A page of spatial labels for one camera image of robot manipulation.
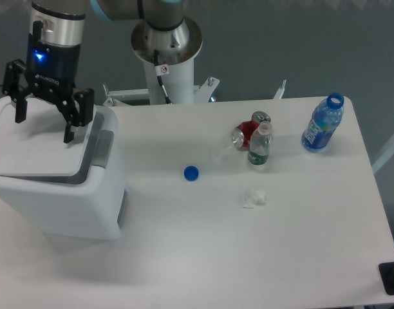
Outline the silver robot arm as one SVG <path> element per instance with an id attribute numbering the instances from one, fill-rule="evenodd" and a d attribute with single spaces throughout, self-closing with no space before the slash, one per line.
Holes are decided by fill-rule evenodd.
<path id="1" fill-rule="evenodd" d="M 88 10 L 106 23 L 136 21 L 131 44 L 150 72 L 152 103 L 191 103 L 191 76 L 178 74 L 192 43 L 185 7 L 184 1 L 32 1 L 26 58 L 8 62 L 3 79 L 14 123 L 26 120 L 31 98 L 61 115 L 67 143 L 93 120 L 95 93 L 76 83 Z"/>

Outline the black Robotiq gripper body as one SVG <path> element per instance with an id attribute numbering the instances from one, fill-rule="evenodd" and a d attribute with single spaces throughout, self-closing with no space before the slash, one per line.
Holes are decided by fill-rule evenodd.
<path id="1" fill-rule="evenodd" d="M 81 20 L 32 20 L 25 71 L 27 94 L 55 105 L 74 106 L 81 41 Z"/>

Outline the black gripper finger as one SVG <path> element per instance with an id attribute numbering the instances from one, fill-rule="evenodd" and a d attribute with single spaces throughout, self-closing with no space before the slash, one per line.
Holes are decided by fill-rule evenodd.
<path id="1" fill-rule="evenodd" d="M 26 97 L 29 95 L 29 87 L 20 87 L 21 76 L 25 74 L 26 64 L 21 59 L 10 61 L 6 64 L 3 79 L 2 92 L 9 96 L 15 106 L 15 122 L 21 123 L 26 120 L 28 103 Z"/>
<path id="2" fill-rule="evenodd" d="M 93 120 L 95 92 L 91 88 L 72 88 L 57 92 L 55 96 L 55 105 L 66 122 L 64 143 L 68 144 L 74 139 L 76 129 Z"/>

